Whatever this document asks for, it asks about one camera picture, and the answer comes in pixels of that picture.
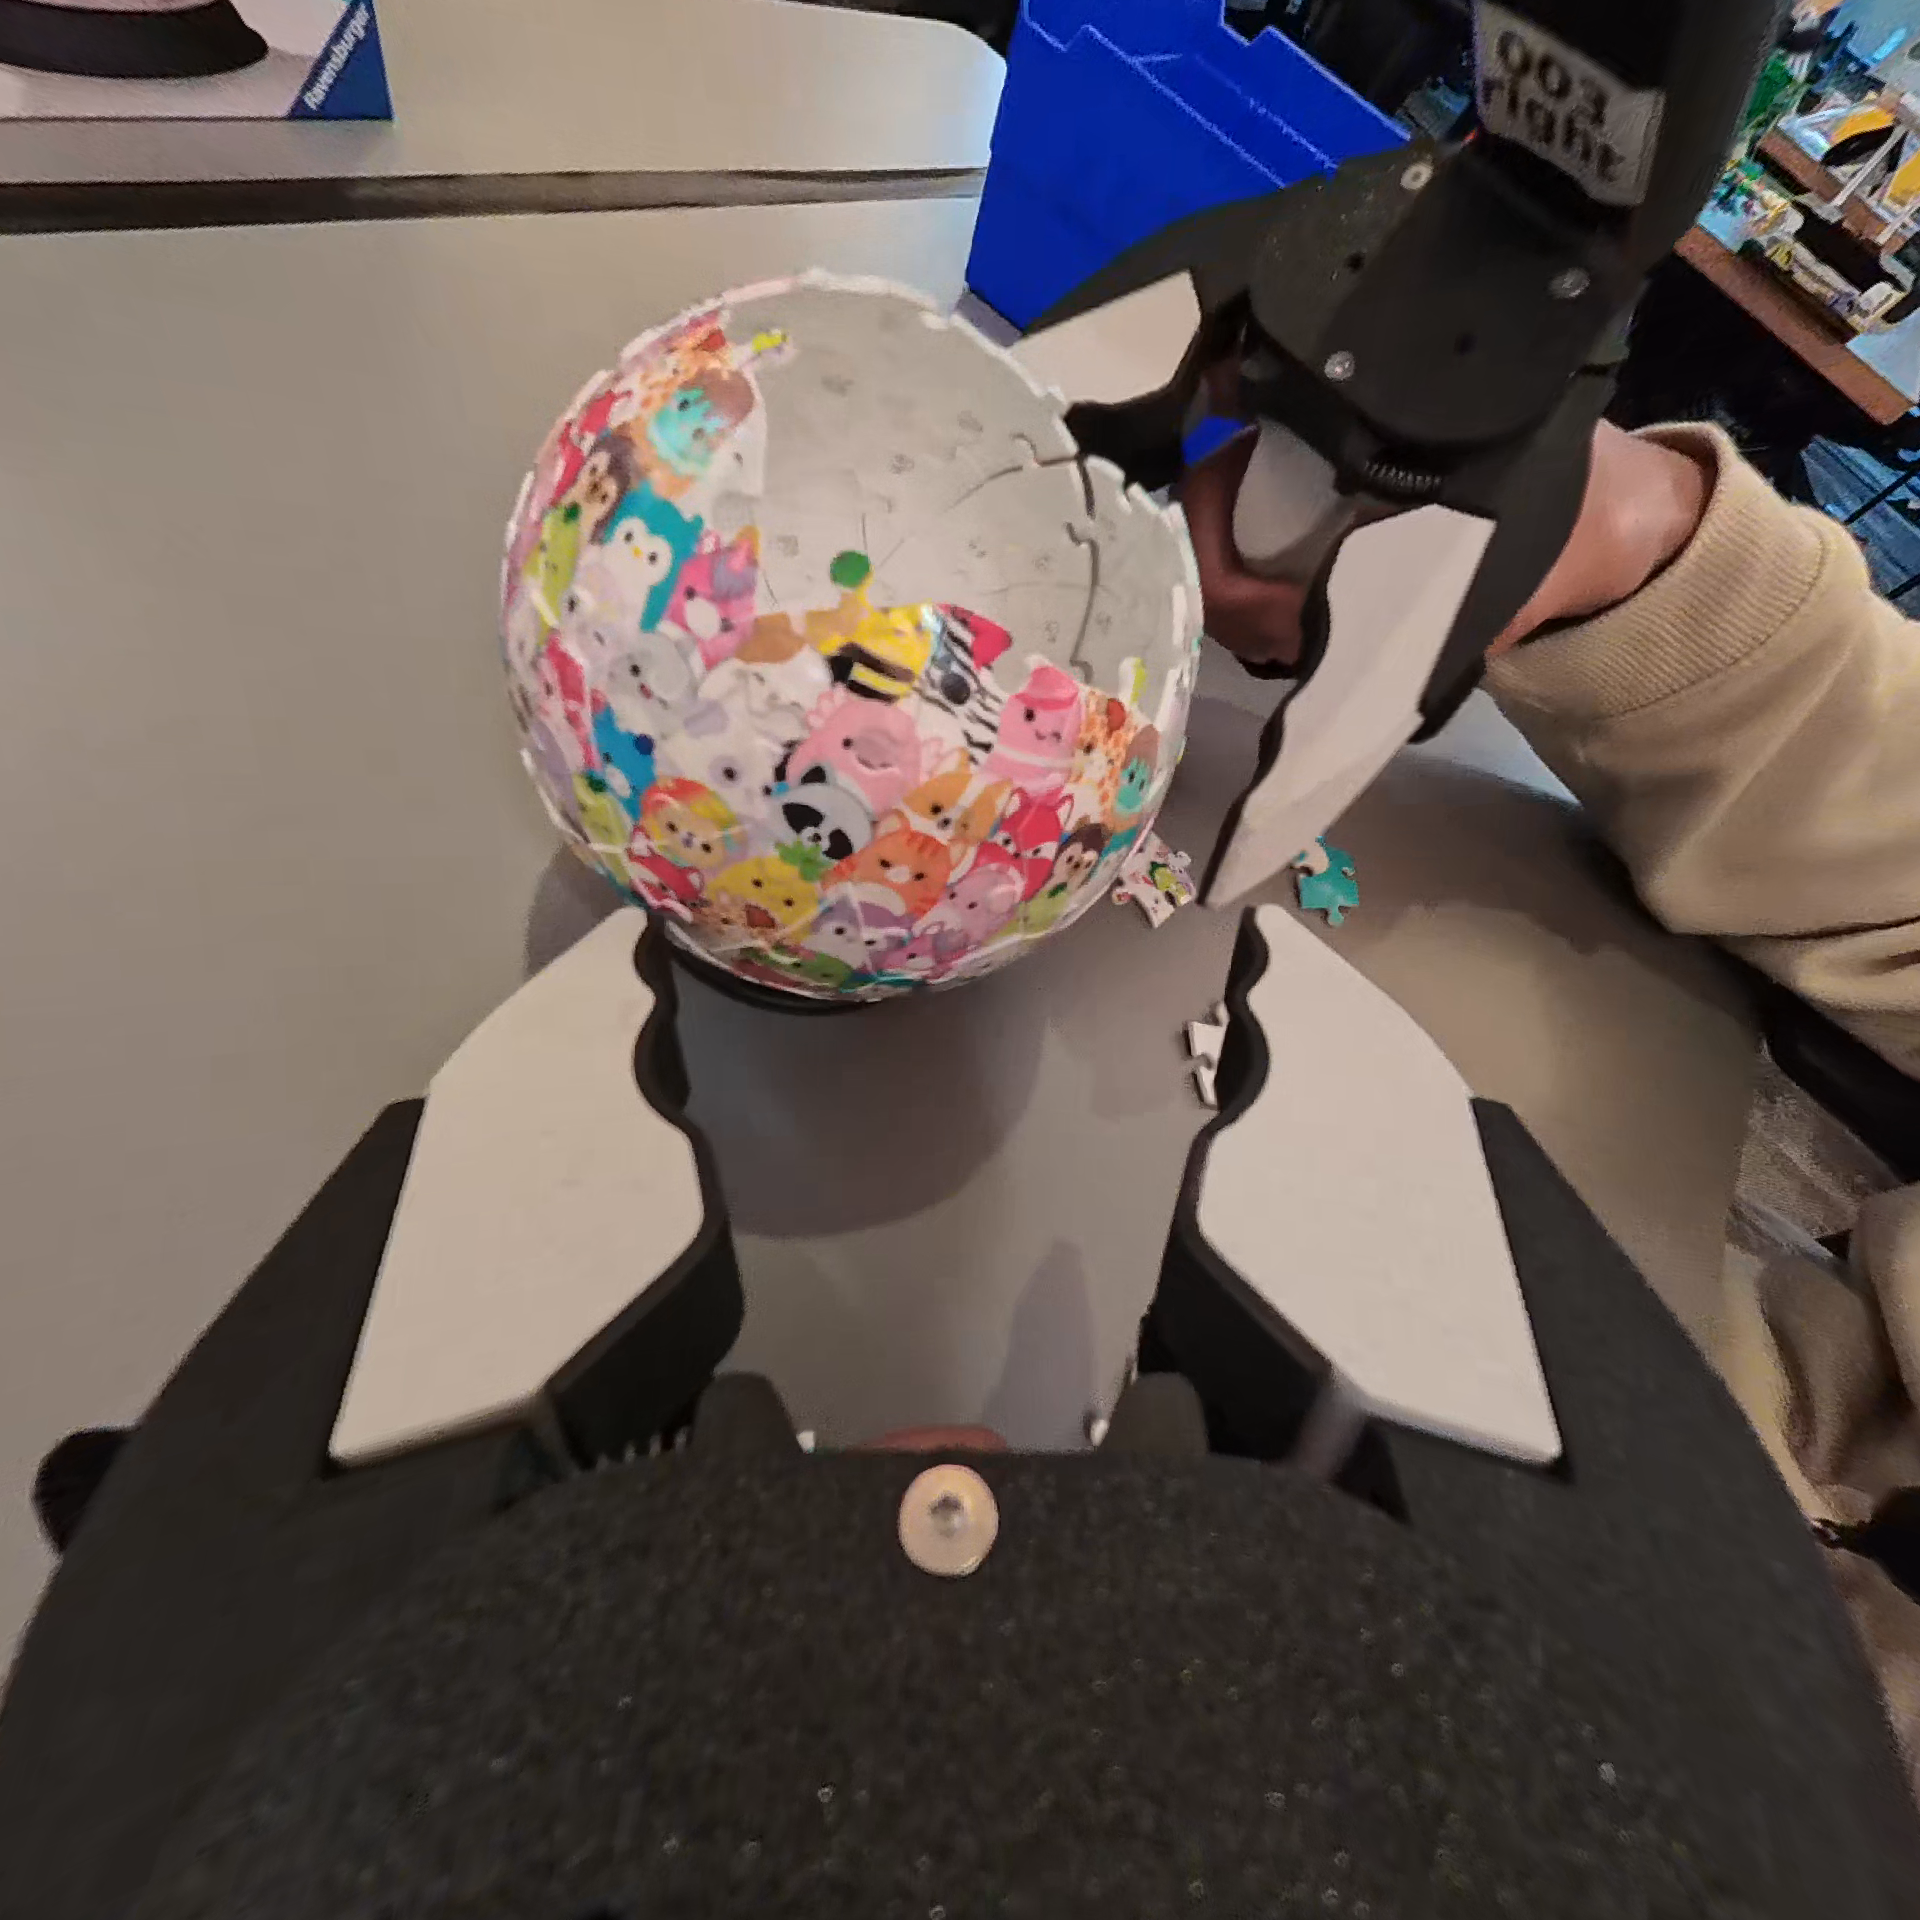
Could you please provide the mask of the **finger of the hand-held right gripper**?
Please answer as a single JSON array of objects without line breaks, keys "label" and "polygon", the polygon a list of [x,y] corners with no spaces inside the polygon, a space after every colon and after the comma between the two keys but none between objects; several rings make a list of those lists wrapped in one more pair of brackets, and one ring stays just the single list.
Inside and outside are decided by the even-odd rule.
[{"label": "finger of the hand-held right gripper", "polygon": [[1071,452],[1163,493],[1183,466],[1207,306],[1194,277],[1155,277],[1043,322],[1043,388]]},{"label": "finger of the hand-held right gripper", "polygon": [[1434,503],[1343,534],[1317,588],[1319,658],[1263,728],[1260,772],[1207,863],[1207,906],[1233,906],[1305,852],[1421,731],[1493,534],[1491,519]]}]

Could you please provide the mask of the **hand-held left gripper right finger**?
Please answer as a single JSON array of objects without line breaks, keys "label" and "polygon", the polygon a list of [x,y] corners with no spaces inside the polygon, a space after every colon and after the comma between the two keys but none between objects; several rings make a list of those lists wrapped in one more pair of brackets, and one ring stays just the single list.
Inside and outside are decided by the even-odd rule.
[{"label": "hand-held left gripper right finger", "polygon": [[1451,1059],[1271,903],[1238,917],[1223,1013],[1140,1371],[1186,1381],[1230,1453],[1322,1480],[1391,1432],[1557,1471],[1563,1432]]}]

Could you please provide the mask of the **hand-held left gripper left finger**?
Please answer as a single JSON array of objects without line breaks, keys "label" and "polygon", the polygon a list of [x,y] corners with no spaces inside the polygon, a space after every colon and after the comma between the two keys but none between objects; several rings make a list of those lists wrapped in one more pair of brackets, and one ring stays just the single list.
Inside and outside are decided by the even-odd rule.
[{"label": "hand-held left gripper left finger", "polygon": [[644,1452],[743,1317],[666,935],[615,912],[430,1080],[326,1452],[365,1468],[527,1421],[582,1462]]}]

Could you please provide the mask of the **colourful puzzle ball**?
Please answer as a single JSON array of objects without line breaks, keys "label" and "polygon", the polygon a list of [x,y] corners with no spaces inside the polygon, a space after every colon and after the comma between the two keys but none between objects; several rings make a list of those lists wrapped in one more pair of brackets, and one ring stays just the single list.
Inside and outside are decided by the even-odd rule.
[{"label": "colourful puzzle ball", "polygon": [[666,936],[805,991],[1006,972],[1114,893],[1186,743],[1177,508],[1071,452],[1007,349],[884,279],[625,342],[521,477],[518,756]]}]

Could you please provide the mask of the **person's right forearm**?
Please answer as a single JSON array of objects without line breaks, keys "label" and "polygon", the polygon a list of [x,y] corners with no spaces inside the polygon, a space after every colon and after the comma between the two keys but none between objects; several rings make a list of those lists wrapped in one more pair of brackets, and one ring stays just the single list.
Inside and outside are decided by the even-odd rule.
[{"label": "person's right forearm", "polygon": [[1485,686],[1659,924],[1916,1077],[1916,620],[1715,426],[1635,437],[1713,471],[1692,541],[1622,603],[1491,661]]}]

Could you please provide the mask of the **colourful puzzle piece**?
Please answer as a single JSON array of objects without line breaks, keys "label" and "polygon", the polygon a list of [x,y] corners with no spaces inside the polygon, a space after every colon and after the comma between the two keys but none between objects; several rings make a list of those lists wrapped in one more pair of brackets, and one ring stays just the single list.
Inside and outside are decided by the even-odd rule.
[{"label": "colourful puzzle piece", "polygon": [[1148,926],[1165,926],[1196,899],[1190,854],[1159,831],[1143,831],[1119,863],[1110,899],[1131,906]]}]

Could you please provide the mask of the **black ball stand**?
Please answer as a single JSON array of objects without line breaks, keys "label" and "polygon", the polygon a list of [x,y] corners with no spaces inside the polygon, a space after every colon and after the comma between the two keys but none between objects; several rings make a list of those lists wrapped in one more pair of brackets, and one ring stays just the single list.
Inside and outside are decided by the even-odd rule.
[{"label": "black ball stand", "polygon": [[875,1013],[884,1004],[903,998],[903,994],[894,991],[881,991],[875,997],[862,991],[805,991],[780,976],[775,981],[740,976],[719,967],[709,956],[674,943],[667,947],[666,957],[683,978],[702,983],[734,1006],[755,1007],[771,1016],[852,1016]]}]

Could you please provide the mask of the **puzzle box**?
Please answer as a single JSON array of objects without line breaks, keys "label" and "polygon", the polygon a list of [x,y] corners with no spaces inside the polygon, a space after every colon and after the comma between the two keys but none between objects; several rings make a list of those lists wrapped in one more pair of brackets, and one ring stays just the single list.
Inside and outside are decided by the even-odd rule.
[{"label": "puzzle box", "polygon": [[3,119],[388,123],[373,3],[3,3]]}]

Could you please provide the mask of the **person's right hand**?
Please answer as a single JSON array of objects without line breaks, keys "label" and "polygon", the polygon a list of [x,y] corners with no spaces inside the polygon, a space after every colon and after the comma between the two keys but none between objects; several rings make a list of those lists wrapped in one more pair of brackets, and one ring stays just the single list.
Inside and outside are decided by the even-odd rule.
[{"label": "person's right hand", "polygon": [[[1238,437],[1188,468],[1177,499],[1196,555],[1207,636],[1251,670],[1292,676],[1303,658],[1305,590],[1252,574],[1233,538],[1252,437]],[[1639,592],[1692,541],[1713,493],[1713,471],[1667,444],[1599,422],[1572,534],[1489,658],[1539,631],[1596,618]]]}]

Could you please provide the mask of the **blue plastic bin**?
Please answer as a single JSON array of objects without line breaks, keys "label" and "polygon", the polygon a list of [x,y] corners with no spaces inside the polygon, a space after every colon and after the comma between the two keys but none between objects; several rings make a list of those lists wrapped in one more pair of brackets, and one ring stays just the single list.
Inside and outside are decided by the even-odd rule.
[{"label": "blue plastic bin", "polygon": [[1157,229],[1404,140],[1283,32],[1242,36],[1220,3],[1022,5],[966,287],[1030,328]]}]

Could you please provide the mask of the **wooden table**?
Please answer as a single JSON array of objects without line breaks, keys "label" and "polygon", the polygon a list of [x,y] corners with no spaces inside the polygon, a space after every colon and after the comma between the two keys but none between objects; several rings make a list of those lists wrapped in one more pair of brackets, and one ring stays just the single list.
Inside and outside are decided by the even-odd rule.
[{"label": "wooden table", "polygon": [[1676,254],[1871,426],[1916,412],[1916,112],[1765,133]]}]

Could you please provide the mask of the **person's beige trousers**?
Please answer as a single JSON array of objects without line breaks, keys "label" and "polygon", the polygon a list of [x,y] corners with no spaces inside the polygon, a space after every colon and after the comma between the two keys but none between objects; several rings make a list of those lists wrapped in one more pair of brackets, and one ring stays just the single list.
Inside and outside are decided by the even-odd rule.
[{"label": "person's beige trousers", "polygon": [[1842,1252],[1774,1208],[1750,1224],[1765,1438],[1821,1543],[1916,1592],[1917,1188],[1863,1200]]}]

